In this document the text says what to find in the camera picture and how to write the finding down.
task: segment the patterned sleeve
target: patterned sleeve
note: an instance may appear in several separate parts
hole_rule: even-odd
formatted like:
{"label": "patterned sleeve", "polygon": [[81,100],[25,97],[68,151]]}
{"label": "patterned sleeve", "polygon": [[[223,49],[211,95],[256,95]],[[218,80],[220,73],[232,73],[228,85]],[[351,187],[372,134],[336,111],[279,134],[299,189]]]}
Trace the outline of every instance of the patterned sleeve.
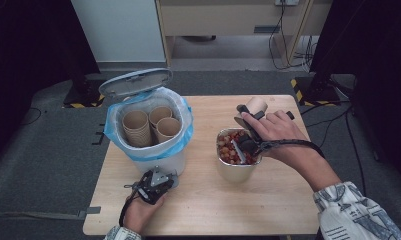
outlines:
{"label": "patterned sleeve", "polygon": [[114,226],[104,240],[141,240],[141,236],[127,228]]}
{"label": "patterned sleeve", "polygon": [[313,197],[325,239],[401,239],[386,211],[351,182],[324,188]]}

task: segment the white lid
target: white lid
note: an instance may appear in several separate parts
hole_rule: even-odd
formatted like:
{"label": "white lid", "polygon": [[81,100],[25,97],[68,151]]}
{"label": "white lid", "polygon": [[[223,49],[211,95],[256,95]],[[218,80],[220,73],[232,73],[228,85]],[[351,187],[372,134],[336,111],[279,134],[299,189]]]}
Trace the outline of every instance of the white lid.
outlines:
{"label": "white lid", "polygon": [[162,87],[172,80],[167,68],[152,68],[112,78],[98,88],[106,97],[125,97]]}

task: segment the paper cup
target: paper cup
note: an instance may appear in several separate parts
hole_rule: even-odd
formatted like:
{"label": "paper cup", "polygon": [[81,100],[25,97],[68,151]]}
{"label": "paper cup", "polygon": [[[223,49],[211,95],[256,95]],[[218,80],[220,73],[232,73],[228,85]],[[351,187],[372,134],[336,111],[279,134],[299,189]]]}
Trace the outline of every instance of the paper cup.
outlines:
{"label": "paper cup", "polygon": [[[249,109],[251,114],[255,115],[260,111],[263,111],[263,113],[265,113],[266,109],[268,109],[268,104],[266,104],[266,102],[260,97],[253,97],[247,102],[246,107],[247,109]],[[247,128],[240,113],[237,113],[237,115],[235,115],[234,120],[243,128]]]}
{"label": "paper cup", "polygon": [[231,128],[231,129],[224,129],[222,130],[216,139],[216,149],[217,149],[217,154],[218,154],[218,163],[217,163],[217,168],[218,168],[218,173],[219,175],[222,176],[225,180],[231,183],[242,183],[247,181],[250,176],[252,175],[253,170],[256,168],[256,166],[260,163],[262,160],[262,156],[259,155],[257,156],[257,160],[254,164],[252,165],[233,165],[225,162],[224,160],[221,159],[220,157],[220,145],[219,145],[219,137],[220,136],[227,136],[229,133],[232,133],[234,131],[240,131],[243,129],[238,129],[238,128]]}
{"label": "paper cup", "polygon": [[159,143],[173,138],[181,129],[181,123],[175,118],[162,118],[155,131]]}
{"label": "paper cup", "polygon": [[148,120],[150,121],[150,124],[153,128],[157,127],[157,123],[162,119],[162,118],[167,118],[167,117],[172,117],[172,109],[170,109],[167,106],[159,106],[153,109],[149,115],[148,115]]}
{"label": "paper cup", "polygon": [[135,110],[126,113],[122,125],[129,145],[133,147],[152,145],[148,116],[144,111]]}

